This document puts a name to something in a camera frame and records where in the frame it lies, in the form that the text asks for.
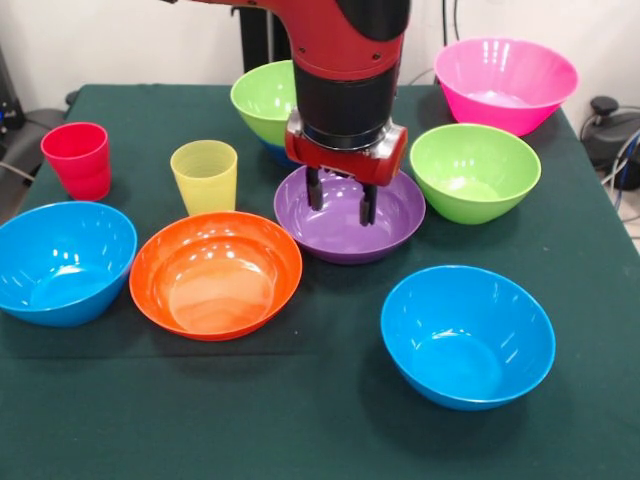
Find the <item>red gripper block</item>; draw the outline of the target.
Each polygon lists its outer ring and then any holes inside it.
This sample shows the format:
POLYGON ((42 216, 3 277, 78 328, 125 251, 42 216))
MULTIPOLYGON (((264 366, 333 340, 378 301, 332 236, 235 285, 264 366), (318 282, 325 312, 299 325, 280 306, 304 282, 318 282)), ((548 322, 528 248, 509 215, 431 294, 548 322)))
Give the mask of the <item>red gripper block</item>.
POLYGON ((407 129, 389 121, 382 130, 381 138, 372 145, 344 150, 322 146, 308 137, 303 127, 300 113, 294 108, 287 121, 285 150, 291 160, 307 166, 305 181, 309 207, 313 211, 320 211, 323 207, 323 190, 317 169, 332 170, 362 183, 360 224, 373 225, 377 186, 387 186, 399 172, 408 146, 407 129))

